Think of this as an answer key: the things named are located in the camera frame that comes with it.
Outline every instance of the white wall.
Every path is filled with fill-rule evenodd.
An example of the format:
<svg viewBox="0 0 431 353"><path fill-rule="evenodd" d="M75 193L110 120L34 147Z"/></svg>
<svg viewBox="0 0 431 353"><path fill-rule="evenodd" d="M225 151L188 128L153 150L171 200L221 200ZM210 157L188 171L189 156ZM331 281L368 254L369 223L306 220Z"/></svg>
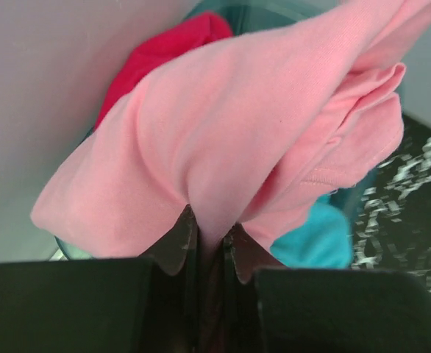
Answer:
<svg viewBox="0 0 431 353"><path fill-rule="evenodd" d="M132 47L196 0L0 0L0 261L49 257L33 202Z"/></svg>

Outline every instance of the pink fabric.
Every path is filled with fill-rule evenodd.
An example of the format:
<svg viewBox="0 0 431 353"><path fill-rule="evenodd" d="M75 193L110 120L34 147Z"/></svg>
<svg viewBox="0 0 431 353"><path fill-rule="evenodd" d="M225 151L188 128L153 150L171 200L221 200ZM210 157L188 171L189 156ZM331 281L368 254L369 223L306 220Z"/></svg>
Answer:
<svg viewBox="0 0 431 353"><path fill-rule="evenodd" d="M140 44L111 82L96 119L95 129L114 104L158 66L185 52L232 37L229 24L215 13L202 13Z"/></svg>
<svg viewBox="0 0 431 353"><path fill-rule="evenodd" d="M399 63L431 0L351 0L152 71L59 168L32 220L98 257L139 255L191 204L205 246L265 249L402 138Z"/></svg>

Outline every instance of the clothing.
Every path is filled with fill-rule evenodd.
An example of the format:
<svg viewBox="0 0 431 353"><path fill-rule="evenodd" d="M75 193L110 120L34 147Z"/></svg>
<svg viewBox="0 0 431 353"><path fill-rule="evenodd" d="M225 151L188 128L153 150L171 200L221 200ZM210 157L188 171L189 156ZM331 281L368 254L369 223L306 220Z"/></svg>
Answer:
<svg viewBox="0 0 431 353"><path fill-rule="evenodd" d="M140 44L108 88L95 129L113 105L154 68L191 49L229 37L232 37L232 30L223 18L215 13L202 13Z"/></svg>
<svg viewBox="0 0 431 353"><path fill-rule="evenodd" d="M270 252L292 268L346 268L353 260L350 223L330 204L330 195L320 197L299 228L274 241Z"/></svg>
<svg viewBox="0 0 431 353"><path fill-rule="evenodd" d="M399 145L399 61L430 24L431 0L351 0L188 52L117 102L32 220L94 256L135 256L191 204L204 252L237 222L269 250Z"/></svg>

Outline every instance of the teal fabric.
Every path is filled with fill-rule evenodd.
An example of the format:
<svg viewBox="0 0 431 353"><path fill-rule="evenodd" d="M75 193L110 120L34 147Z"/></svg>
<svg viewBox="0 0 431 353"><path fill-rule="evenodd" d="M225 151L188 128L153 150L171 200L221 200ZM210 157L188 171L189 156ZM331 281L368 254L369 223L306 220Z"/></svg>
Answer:
<svg viewBox="0 0 431 353"><path fill-rule="evenodd" d="M305 224L274 241L270 251L291 268L347 268L353 258L350 229L349 219L324 195Z"/></svg>

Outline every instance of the laundry basket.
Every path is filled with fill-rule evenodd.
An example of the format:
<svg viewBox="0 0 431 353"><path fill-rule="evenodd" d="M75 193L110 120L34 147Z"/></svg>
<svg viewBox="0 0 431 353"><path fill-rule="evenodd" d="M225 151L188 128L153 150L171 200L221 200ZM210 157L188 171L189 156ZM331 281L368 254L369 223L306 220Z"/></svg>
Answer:
<svg viewBox="0 0 431 353"><path fill-rule="evenodd" d="M206 0L195 7L188 18L204 11L212 11L224 17L235 35L287 26L321 13L315 7L294 0ZM366 188L372 186L375 174L372 171L354 188L339 190L332 196L332 204L341 209L351 222L355 221L359 210L363 208L361 197ZM60 239L57 242L68 259L91 257Z"/></svg>

